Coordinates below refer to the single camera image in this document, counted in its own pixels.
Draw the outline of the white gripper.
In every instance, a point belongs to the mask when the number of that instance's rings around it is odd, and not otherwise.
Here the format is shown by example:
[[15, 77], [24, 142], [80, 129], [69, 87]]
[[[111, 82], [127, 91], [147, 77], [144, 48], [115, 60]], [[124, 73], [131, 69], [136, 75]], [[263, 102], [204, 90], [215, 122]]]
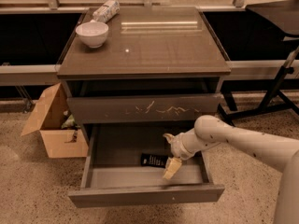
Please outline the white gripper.
[[194, 152], [187, 149], [189, 136], [185, 133], [180, 133], [178, 135], [164, 133], [163, 137], [166, 139], [167, 143], [170, 144], [171, 153], [174, 156], [174, 158], [168, 158], [165, 165], [164, 179], [169, 180], [179, 170], [182, 161], [186, 161], [193, 157]]

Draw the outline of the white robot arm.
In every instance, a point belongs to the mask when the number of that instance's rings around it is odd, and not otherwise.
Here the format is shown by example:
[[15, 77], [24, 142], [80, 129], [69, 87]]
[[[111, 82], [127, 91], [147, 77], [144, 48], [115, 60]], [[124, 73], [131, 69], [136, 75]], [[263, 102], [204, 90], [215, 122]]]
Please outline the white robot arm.
[[185, 133], [164, 137], [172, 153], [165, 179], [196, 152], [226, 143], [282, 173], [273, 224], [299, 224], [299, 140], [236, 128], [209, 115], [199, 117]]

